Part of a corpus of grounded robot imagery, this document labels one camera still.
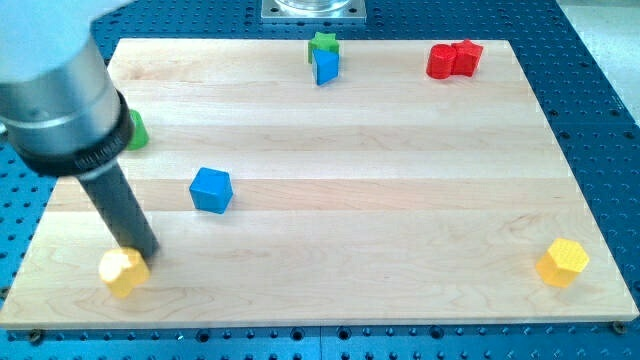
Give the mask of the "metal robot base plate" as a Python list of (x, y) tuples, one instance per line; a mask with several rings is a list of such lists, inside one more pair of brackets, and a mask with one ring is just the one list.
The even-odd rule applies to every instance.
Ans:
[(365, 0), (262, 0), (260, 15), (266, 23), (361, 23), (367, 10)]

